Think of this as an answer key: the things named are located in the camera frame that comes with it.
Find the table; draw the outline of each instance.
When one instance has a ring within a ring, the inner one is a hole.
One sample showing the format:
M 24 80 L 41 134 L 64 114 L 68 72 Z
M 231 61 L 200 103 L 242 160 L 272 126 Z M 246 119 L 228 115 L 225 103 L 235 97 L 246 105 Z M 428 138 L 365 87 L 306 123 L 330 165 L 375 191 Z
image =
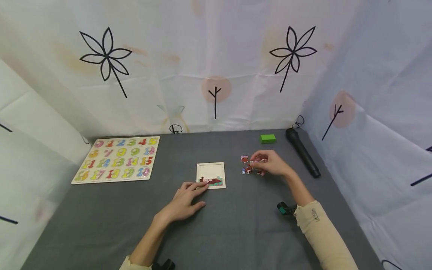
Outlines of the table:
M 276 143 L 261 145 L 273 133 Z M 74 185 L 46 226 L 23 270 L 118 269 L 146 232 L 152 217 L 184 181 L 195 181 L 197 163 L 224 162 L 226 189 L 208 190 L 206 206 L 172 224 L 157 261 L 176 269 L 321 269 L 294 217 L 280 201 L 295 202 L 283 181 L 241 174 L 241 155 L 274 149 L 295 169 L 344 239 L 359 269 L 383 269 L 306 132 L 299 135 L 321 171 L 314 179 L 285 138 L 285 130 L 161 135 L 149 181 Z

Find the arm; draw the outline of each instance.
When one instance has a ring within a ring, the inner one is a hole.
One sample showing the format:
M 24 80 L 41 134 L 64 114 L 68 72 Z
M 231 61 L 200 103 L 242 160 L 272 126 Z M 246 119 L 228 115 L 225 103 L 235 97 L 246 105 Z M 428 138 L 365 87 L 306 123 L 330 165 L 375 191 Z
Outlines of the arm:
M 152 224 L 130 257 L 126 257 L 120 270 L 148 270 L 158 251 L 165 230 L 176 220 L 186 219 L 203 208 L 205 202 L 191 205 L 192 200 L 208 189 L 208 182 L 184 182 L 172 201 L 153 218 Z
M 351 253 L 321 204 L 312 197 L 297 173 L 273 150 L 258 151 L 252 155 L 253 167 L 284 177 L 297 203 L 294 213 L 297 225 L 306 236 L 324 270 L 357 270 Z

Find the black microphone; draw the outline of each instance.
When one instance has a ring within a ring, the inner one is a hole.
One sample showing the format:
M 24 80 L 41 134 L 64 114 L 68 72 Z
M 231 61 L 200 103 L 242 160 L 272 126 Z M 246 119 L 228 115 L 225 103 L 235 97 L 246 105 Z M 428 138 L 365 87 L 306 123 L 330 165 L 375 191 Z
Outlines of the black microphone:
M 303 161 L 303 164 L 306 166 L 308 171 L 311 173 L 313 178 L 318 178 L 321 176 L 318 167 L 315 165 L 314 160 L 309 155 L 305 146 L 302 144 L 302 141 L 299 138 L 299 134 L 293 128 L 289 128 L 285 131 L 285 136 L 288 141 L 292 144 L 297 154 L 300 156 L 300 159 Z

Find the beige sleeve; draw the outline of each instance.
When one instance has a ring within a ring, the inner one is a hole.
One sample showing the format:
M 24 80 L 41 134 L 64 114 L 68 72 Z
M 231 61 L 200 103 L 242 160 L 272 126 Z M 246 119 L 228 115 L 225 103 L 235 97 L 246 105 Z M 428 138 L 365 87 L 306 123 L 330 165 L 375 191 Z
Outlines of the beige sleeve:
M 317 201 L 294 212 L 297 226 L 306 236 L 324 270 L 357 270 L 351 253 Z
M 129 256 L 126 256 L 126 259 L 124 260 L 123 264 L 120 266 L 119 270 L 152 270 L 152 266 L 140 266 L 136 264 L 131 264 L 129 260 Z

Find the white backdrop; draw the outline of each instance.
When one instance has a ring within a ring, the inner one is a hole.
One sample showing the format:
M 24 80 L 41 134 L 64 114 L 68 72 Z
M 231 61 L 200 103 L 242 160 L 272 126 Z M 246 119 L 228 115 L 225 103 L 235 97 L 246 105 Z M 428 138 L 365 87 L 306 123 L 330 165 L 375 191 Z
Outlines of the white backdrop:
M 369 1 L 302 113 L 387 270 L 432 264 L 431 14 L 431 1 Z
M 0 246 L 0 268 L 19 268 L 42 232 L 88 150 L 80 134 L 169 133 L 172 125 L 183 132 L 286 128 L 318 85 L 360 4 L 3 0 L 0 58 L 6 72 L 0 79 L 13 82 L 0 89 L 0 124 L 13 132 L 0 128 L 7 149 L 0 152 L 0 187 L 15 194 L 13 200 L 0 197 L 0 215 L 19 223 L 0 221 L 0 242 L 9 243 Z M 81 61 L 87 54 L 93 55 Z M 7 113 L 10 104 L 19 111 Z M 23 136 L 29 139 L 20 146 L 9 142 Z M 14 177 L 22 167 L 10 157 L 22 155 L 23 147 L 26 159 L 37 161 L 29 167 L 35 173 Z M 36 199 L 49 205 L 42 220 L 34 218 L 39 210 L 27 207 Z

